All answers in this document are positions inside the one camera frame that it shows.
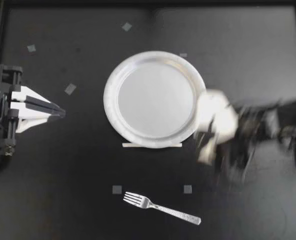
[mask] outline paper plate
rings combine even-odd
[[[104,110],[114,129],[131,143],[166,148],[196,130],[196,103],[205,89],[198,71],[182,57],[147,51],[124,60],[111,73]]]

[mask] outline black table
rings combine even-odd
[[[197,164],[192,138],[182,148],[122,148],[105,83],[122,60],[150,50],[187,53],[206,86],[232,102],[296,97],[292,6],[13,9],[2,62],[22,66],[24,84],[67,116],[18,135],[0,172],[0,240],[296,240],[296,164],[277,144],[258,148],[243,187]],[[202,223],[132,207],[112,185]]]

